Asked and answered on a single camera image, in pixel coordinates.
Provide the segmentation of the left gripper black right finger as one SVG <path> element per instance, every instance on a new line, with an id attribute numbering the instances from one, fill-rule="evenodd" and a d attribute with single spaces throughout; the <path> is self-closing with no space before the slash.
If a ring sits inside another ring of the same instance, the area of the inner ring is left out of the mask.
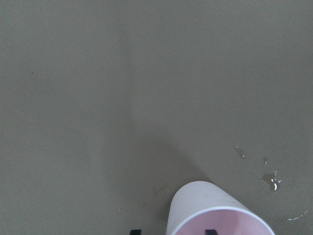
<path id="1" fill-rule="evenodd" d="M 214 229 L 205 230 L 205 235 L 217 235 L 217 231 Z"/>

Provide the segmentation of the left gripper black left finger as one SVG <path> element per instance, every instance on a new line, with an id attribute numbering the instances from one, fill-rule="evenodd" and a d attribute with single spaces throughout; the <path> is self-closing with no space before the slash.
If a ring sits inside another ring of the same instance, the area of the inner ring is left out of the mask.
<path id="1" fill-rule="evenodd" d="M 141 235 L 141 230 L 131 230 L 130 235 Z"/>

